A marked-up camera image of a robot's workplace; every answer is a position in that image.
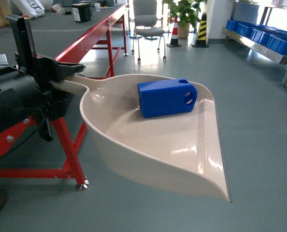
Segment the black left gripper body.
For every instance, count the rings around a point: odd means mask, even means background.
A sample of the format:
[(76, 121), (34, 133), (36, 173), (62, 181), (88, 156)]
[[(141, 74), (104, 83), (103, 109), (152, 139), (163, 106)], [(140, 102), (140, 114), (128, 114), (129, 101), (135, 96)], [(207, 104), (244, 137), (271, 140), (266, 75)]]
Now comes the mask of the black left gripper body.
[(15, 14), (7, 16), (6, 20), (10, 23), (17, 47), (17, 65), (9, 67), (11, 74), (6, 84), (11, 117), (7, 123), (13, 126), (21, 119), (34, 116), (39, 136), (50, 142), (53, 140), (50, 120), (66, 114), (66, 107), (59, 106), (57, 102), (67, 95), (54, 90), (52, 83), (64, 81), (82, 71), (84, 66), (37, 55), (29, 20)]

